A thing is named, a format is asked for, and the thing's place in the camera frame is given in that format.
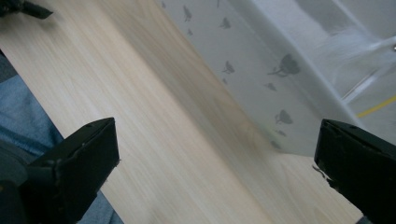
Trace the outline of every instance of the person's leg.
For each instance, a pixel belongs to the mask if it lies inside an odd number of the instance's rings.
[[[0,54],[0,161],[21,161],[20,158],[31,161],[62,141],[62,136],[41,105]],[[6,171],[9,166],[5,162],[2,164],[5,167],[2,167],[4,172],[0,172],[0,177],[7,177],[10,175]],[[79,223],[118,224],[122,221],[99,191]]]

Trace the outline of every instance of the wooden floor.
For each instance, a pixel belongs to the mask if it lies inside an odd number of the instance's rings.
[[[355,223],[361,212],[261,136],[154,0],[35,1],[0,48],[64,136],[114,117],[103,192],[125,223]]]

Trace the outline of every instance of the blue jeans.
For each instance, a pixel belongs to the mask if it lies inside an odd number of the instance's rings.
[[[7,150],[29,162],[64,139],[20,76],[0,55],[0,179],[17,172],[5,166]],[[102,192],[79,223],[122,223]]]

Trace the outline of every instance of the denim pant leg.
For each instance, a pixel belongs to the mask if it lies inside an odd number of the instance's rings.
[[[62,142],[63,138],[50,118],[2,55],[0,78],[0,140],[21,148],[33,157],[43,155]],[[79,223],[118,224],[122,221],[99,191]]]

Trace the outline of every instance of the yellow line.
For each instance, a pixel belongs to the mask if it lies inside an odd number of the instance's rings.
[[[370,109],[368,109],[366,111],[363,111],[363,112],[359,113],[357,116],[358,116],[358,118],[363,118],[363,117],[365,117],[365,116],[367,116],[367,115],[369,115],[371,113],[374,113],[375,111],[381,109],[382,107],[390,105],[391,103],[393,103],[395,101],[396,101],[396,95],[392,96],[391,98],[389,98],[388,100],[382,102],[379,105],[376,105],[376,106],[374,106],[374,107],[372,107],[372,108],[370,108]]]

